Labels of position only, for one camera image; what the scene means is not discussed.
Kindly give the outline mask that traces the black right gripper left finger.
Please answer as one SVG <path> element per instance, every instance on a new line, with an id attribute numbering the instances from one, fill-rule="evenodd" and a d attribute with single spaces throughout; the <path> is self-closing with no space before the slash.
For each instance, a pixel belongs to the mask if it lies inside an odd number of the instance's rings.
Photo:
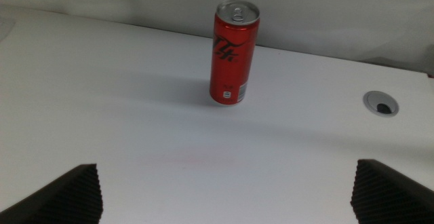
<path id="1" fill-rule="evenodd" d="M 97 165 L 82 164 L 1 211 L 1 222 L 98 224 L 102 213 Z"/>

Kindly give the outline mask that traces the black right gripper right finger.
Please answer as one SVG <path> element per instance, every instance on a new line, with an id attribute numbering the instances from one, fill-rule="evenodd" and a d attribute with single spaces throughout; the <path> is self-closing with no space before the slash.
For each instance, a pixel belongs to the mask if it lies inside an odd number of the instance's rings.
<path id="1" fill-rule="evenodd" d="M 358 160 L 351 196 L 363 224 L 433 224 L 433 190 L 377 160 Z"/>

